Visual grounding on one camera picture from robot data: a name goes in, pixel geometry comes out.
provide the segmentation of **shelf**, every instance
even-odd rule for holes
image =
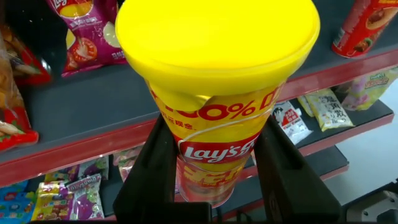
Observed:
[[[305,157],[305,159],[322,180],[332,178],[348,170],[347,159],[335,146],[309,155]],[[249,166],[250,164],[252,164],[251,159],[248,161],[247,165]],[[226,217],[230,216],[237,209],[248,206],[262,198],[258,177],[255,175],[248,176],[247,172],[245,172],[247,170],[254,169],[257,170],[257,167],[250,166],[243,170],[232,196],[220,207],[224,220],[228,219]],[[104,182],[101,186],[101,199],[106,216],[113,215],[113,200],[116,198],[123,184],[118,173],[118,168],[113,167],[113,171],[111,171],[111,179]],[[177,194],[175,196],[175,201],[184,202],[184,199]],[[216,210],[213,209],[213,217],[216,217],[216,214]]]
[[[320,37],[302,68],[289,78],[279,100],[398,63],[397,19],[363,58],[346,59],[330,50],[332,38],[352,2],[315,1],[323,22]],[[61,19],[50,11],[45,1],[7,1],[7,12],[7,20],[21,39],[52,67],[54,81],[48,86],[21,89],[30,122],[40,133],[40,141],[34,146],[0,154],[3,171],[0,186],[128,149],[146,140],[159,112],[143,79],[134,70],[128,65],[113,65],[61,79],[66,60],[66,26]],[[374,128],[376,123],[381,125],[375,121],[361,127]],[[337,136],[339,141],[348,138],[343,133]],[[336,142],[325,141],[306,147],[331,146]]]

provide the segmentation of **candy package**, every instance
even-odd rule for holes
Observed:
[[[63,77],[126,62],[114,29],[117,0],[46,1],[68,27],[67,63]]]
[[[330,89],[305,95],[322,131],[354,126],[346,111]]]
[[[312,133],[289,101],[275,104],[272,117],[293,144],[299,143]]]
[[[120,161],[126,160],[126,159],[132,159],[136,156],[139,155],[141,152],[142,147],[144,146],[145,143],[142,143],[139,146],[136,146],[132,149],[128,149],[125,151],[117,152],[113,154],[113,165],[117,166]]]
[[[0,30],[17,85],[48,83],[52,79],[49,74],[50,66],[42,58],[37,58],[9,26],[0,24]]]
[[[32,221],[69,220],[72,205],[73,193],[66,188],[64,181],[40,183]]]
[[[398,67],[357,78],[351,82],[348,94],[341,105],[346,110],[367,110],[397,77]]]
[[[86,177],[88,175],[101,174],[103,180],[108,179],[109,174],[109,157],[99,157],[97,159],[84,162],[82,164],[74,165],[51,172],[45,175],[44,181],[64,180],[65,182],[76,181],[78,178]]]
[[[311,117],[313,118],[313,112],[311,110],[310,104],[308,103],[307,99],[305,98],[305,96],[299,96],[297,97],[298,102],[300,103],[300,105],[304,108],[305,112]]]
[[[100,183],[101,174],[95,174],[68,184],[68,190],[73,193],[70,220],[104,218],[99,193]]]
[[[101,174],[103,180],[108,179],[109,156],[99,157],[79,165],[78,178],[94,174]]]
[[[18,193],[16,197],[0,200],[0,223],[25,224],[32,218],[35,193]]]
[[[39,134],[30,128],[24,100],[12,76],[12,67],[0,31],[0,151],[35,144]]]

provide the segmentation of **purple package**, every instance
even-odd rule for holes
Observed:
[[[46,0],[67,24],[67,63],[62,76],[126,63],[116,38],[117,0]]]
[[[101,175],[95,174],[67,185],[68,190],[73,193],[70,220],[104,218],[99,193],[100,183]]]

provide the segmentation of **yellow lid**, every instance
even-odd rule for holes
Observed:
[[[126,0],[116,19],[127,60],[151,86],[202,96],[280,83],[319,29],[311,0]]]

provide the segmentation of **chip bag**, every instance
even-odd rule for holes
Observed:
[[[73,193],[68,191],[64,181],[40,183],[32,221],[69,220],[72,205]]]
[[[38,59],[18,39],[9,26],[0,25],[0,30],[17,85],[48,83],[52,79],[49,74],[50,66],[42,58]]]
[[[289,101],[275,104],[272,117],[295,145],[312,133]]]
[[[348,95],[341,105],[346,110],[367,110],[398,77],[398,67],[366,75],[351,82]]]
[[[68,184],[68,190],[73,193],[70,220],[104,218],[99,193],[100,183],[101,175],[95,174]]]
[[[0,31],[0,151],[35,144],[39,134],[30,128],[24,100],[12,77],[6,45]]]
[[[305,95],[322,131],[354,126],[346,111],[330,89]]]
[[[311,106],[308,103],[307,99],[305,98],[305,96],[299,96],[297,97],[298,102],[300,103],[300,105],[304,108],[305,112],[311,117],[313,118],[313,112],[311,110]]]
[[[78,71],[125,63],[114,30],[117,0],[46,0],[67,24],[67,77]]]

